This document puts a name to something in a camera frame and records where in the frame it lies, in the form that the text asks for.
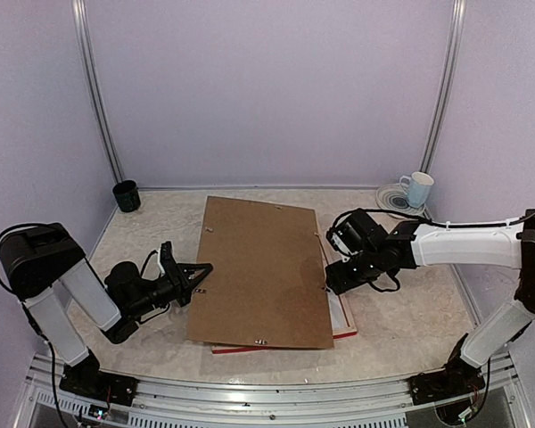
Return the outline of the red wooden picture frame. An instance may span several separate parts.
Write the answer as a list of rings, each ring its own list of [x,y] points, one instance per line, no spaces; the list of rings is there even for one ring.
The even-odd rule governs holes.
[[[357,333],[343,299],[325,289],[320,250],[234,251],[217,257],[205,313],[216,353],[324,350]]]

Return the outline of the brown cardboard backing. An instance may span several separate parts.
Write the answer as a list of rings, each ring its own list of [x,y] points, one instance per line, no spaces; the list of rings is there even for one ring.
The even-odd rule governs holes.
[[[242,347],[333,347],[316,212],[210,196],[197,259],[213,270],[193,294],[187,337]]]

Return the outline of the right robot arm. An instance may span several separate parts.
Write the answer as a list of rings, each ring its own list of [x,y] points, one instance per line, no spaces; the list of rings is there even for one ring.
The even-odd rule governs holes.
[[[363,285],[375,288],[381,276],[388,276],[396,292],[402,270],[454,267],[473,304],[488,302],[485,318],[458,341],[442,369],[411,381],[456,396],[475,385],[491,357],[535,320],[535,209],[481,223],[439,223],[400,213],[391,231],[374,219],[375,213],[349,210],[327,229],[326,240],[341,258],[326,267],[326,285],[343,294]],[[476,285],[489,297],[475,291]]]

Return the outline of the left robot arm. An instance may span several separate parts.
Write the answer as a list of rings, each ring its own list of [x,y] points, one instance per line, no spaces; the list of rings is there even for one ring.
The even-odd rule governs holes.
[[[153,280],[131,261],[120,262],[102,279],[60,223],[26,223],[0,233],[0,285],[18,299],[32,328],[63,361],[63,390],[95,397],[110,381],[56,289],[62,288],[110,343],[121,344],[171,303],[188,305],[213,270],[210,263],[176,262],[171,242],[154,254],[160,273]]]

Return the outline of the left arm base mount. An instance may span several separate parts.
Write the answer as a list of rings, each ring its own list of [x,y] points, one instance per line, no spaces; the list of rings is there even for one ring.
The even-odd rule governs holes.
[[[90,377],[65,374],[60,380],[60,389],[110,405],[131,407],[138,383],[132,376],[99,371]]]

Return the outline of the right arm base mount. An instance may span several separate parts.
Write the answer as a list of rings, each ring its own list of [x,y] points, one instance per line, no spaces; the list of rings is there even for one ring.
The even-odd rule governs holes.
[[[486,386],[480,370],[463,369],[421,373],[408,378],[407,383],[415,406],[452,399]]]

